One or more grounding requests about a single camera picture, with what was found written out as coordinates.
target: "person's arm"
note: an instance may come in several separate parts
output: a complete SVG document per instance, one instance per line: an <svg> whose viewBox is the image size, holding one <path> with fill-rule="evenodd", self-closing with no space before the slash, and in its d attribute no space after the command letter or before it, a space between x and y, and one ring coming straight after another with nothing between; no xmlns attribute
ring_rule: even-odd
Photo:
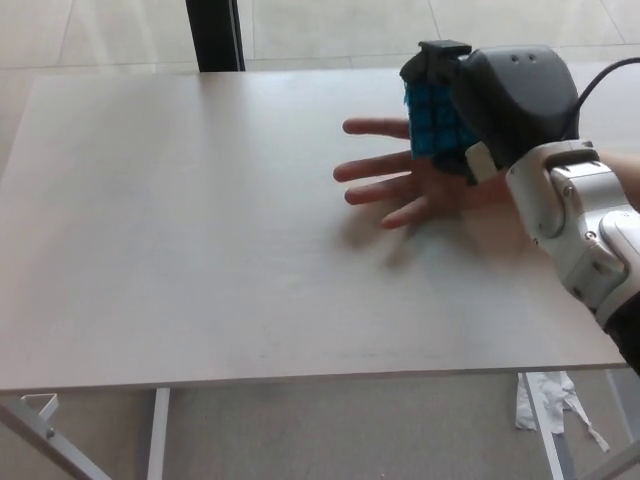
<svg viewBox="0 0 640 480"><path fill-rule="evenodd" d="M640 155L601 152L600 160L613 170L629 203L640 211Z"/></svg>

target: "white paper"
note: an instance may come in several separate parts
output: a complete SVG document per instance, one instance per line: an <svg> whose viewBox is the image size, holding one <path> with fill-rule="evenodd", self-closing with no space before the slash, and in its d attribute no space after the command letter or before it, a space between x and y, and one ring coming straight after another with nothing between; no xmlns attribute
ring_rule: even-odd
<svg viewBox="0 0 640 480"><path fill-rule="evenodd" d="M609 451L609 444L593 429L587 414L582 408L576 394L576 387L567 372L530 373L530 387L537 388L542 395L545 414L549 419L551 433L564 433L564 410L572 410L578 414L586 425L588 432L600 445L603 452ZM533 419L531 402L524 384L522 374L518 374L518 392L516 394L516 428L537 430Z"/></svg>

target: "human hand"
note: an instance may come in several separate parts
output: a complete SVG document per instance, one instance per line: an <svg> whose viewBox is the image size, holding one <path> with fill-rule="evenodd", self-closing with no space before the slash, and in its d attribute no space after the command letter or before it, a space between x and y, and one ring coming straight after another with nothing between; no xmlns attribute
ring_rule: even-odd
<svg viewBox="0 0 640 480"><path fill-rule="evenodd" d="M409 139L409 122L403 119L351 118L344 122L343 129L352 135ZM394 174L404 175L351 187L345 193L345 199L351 205L381 200L398 202L398 209L382 219L381 226L387 229L417 224L433 217L452 215L510 198L504 173L470 187L464 178L437 170L427 158L412 160L410 151L346 162L333 171L333 177L338 182Z"/></svg>

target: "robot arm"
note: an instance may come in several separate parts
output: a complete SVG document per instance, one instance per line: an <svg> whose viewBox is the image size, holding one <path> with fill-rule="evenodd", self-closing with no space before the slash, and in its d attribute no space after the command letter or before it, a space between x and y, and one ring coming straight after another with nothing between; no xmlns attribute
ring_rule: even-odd
<svg viewBox="0 0 640 480"><path fill-rule="evenodd" d="M548 47L420 45L401 76L449 87L464 124L508 169L527 234L640 375L640 214L578 139L578 93L564 61Z"/></svg>
<svg viewBox="0 0 640 480"><path fill-rule="evenodd" d="M531 240L640 375L640 214L589 142L535 147L507 172Z"/></svg>

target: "metal table leg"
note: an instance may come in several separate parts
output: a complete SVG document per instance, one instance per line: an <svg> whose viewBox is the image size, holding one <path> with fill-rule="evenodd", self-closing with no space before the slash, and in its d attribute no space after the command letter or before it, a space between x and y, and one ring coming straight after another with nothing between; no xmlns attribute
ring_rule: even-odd
<svg viewBox="0 0 640 480"><path fill-rule="evenodd" d="M18 397L0 400L0 422L78 480L109 480L86 455Z"/></svg>

